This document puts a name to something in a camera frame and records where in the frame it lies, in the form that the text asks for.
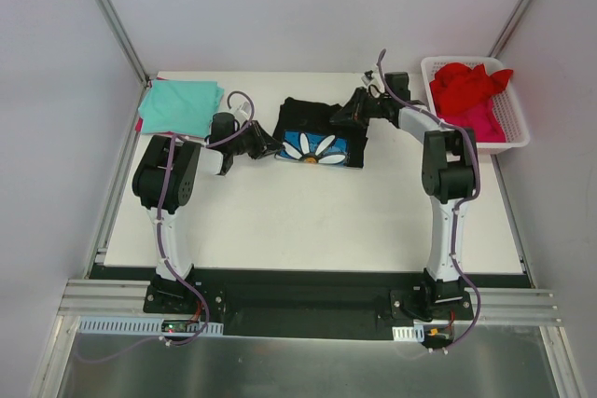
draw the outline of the laundry basket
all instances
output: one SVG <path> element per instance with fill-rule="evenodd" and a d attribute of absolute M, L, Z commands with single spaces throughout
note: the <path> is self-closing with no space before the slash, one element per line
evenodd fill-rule
<path fill-rule="evenodd" d="M 425 58 L 421 61 L 421 70 L 423 72 L 423 82 L 427 92 L 427 102 L 429 110 L 436 115 L 436 106 L 433 102 L 429 83 L 433 81 L 436 72 L 444 65 L 451 62 L 460 62 L 471 69 L 476 65 L 483 64 L 488 75 L 498 70 L 504 69 L 504 65 L 496 58 L 474 57 L 474 56 L 437 56 Z M 493 114 L 499 122 L 506 142 L 504 144 L 477 142 L 477 149 L 482 154 L 499 154 L 509 148 L 518 148 L 526 146 L 529 143 L 529 130 L 522 115 L 519 98 L 514 91 L 512 81 L 502 93 L 493 95 Z"/>

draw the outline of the white petal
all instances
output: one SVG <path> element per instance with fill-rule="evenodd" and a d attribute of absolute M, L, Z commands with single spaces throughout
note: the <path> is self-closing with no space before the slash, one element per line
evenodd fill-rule
<path fill-rule="evenodd" d="M 319 156 L 321 153 L 326 151 L 329 148 L 329 146 L 332 144 L 332 142 L 334 142 L 335 138 L 336 138 L 335 135 L 328 135 L 324 140 L 322 140 L 319 143 L 319 145 L 317 145 L 317 149 L 315 150 L 315 155 Z"/>
<path fill-rule="evenodd" d="M 299 160 L 300 158 L 302 158 L 302 154 L 300 154 L 300 152 L 297 150 L 297 148 L 295 148 L 289 142 L 284 142 L 284 149 L 285 149 L 286 153 L 288 154 L 288 156 L 290 156 L 291 158 L 294 158 L 296 160 Z"/>
<path fill-rule="evenodd" d="M 343 162 L 345 159 L 346 159 L 345 154 L 330 154 L 329 156 L 320 158 L 317 163 L 324 163 L 326 165 L 334 165 L 336 163 Z"/>
<path fill-rule="evenodd" d="M 311 148 L 309 147 L 309 139 L 305 134 L 300 135 L 300 150 L 302 154 L 309 154 L 311 152 Z"/>

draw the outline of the white table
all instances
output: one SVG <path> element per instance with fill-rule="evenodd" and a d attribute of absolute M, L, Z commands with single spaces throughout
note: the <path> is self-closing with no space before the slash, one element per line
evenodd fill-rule
<path fill-rule="evenodd" d="M 345 103 L 360 74 L 161 72 L 216 80 L 254 99 L 272 133 L 288 96 Z M 424 99 L 412 75 L 414 99 Z M 407 133 L 372 120 L 363 170 L 236 157 L 226 177 L 198 174 L 185 207 L 196 267 L 421 271 L 431 246 L 431 207 L 421 184 L 423 149 Z M 104 264 L 154 267 L 152 228 L 132 193 L 149 142 L 140 136 Z M 465 222 L 463 265 L 471 273 L 520 274 L 521 264 L 489 156 L 479 158 L 482 191 Z"/>

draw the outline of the magenta cloth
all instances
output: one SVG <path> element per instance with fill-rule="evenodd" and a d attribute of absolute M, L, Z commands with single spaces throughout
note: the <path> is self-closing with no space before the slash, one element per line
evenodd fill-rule
<path fill-rule="evenodd" d="M 479 103 L 458 116 L 437 114 L 452 125 L 472 128 L 478 143 L 504 144 L 506 135 L 493 114 L 493 99 Z"/>

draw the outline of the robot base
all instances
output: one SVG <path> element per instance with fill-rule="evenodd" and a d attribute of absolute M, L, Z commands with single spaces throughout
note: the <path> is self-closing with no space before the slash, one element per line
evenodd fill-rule
<path fill-rule="evenodd" d="M 193 269 L 185 281 L 195 284 Z M 149 314 L 194 314 L 197 311 L 197 297 L 179 281 L 164 280 L 155 274 L 147 287 L 143 312 Z"/>
<path fill-rule="evenodd" d="M 473 319 L 470 294 L 465 291 L 463 279 L 435 281 L 427 269 L 423 271 L 423 281 L 419 289 L 401 297 L 392 296 L 391 299 L 392 303 L 400 304 L 399 311 L 403 314 L 423 322 L 449 319 L 451 311 L 454 312 L 456 320 L 470 321 Z"/>

